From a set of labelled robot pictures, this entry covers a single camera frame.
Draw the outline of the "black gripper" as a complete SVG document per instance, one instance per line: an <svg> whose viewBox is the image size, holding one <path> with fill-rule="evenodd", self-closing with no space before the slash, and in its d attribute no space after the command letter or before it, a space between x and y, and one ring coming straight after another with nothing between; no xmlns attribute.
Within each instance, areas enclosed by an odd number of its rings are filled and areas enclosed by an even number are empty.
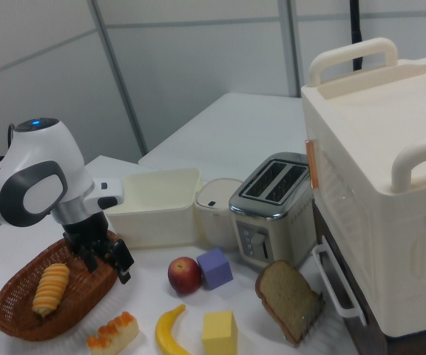
<svg viewBox="0 0 426 355"><path fill-rule="evenodd" d="M64 224L64 239L69 250L80 257L89 273L98 267L96 257L109 259L121 284L126 284L131 275L129 269L134 259L123 240L115 243L108 234L108 221L103 212L98 212L81 222Z"/></svg>

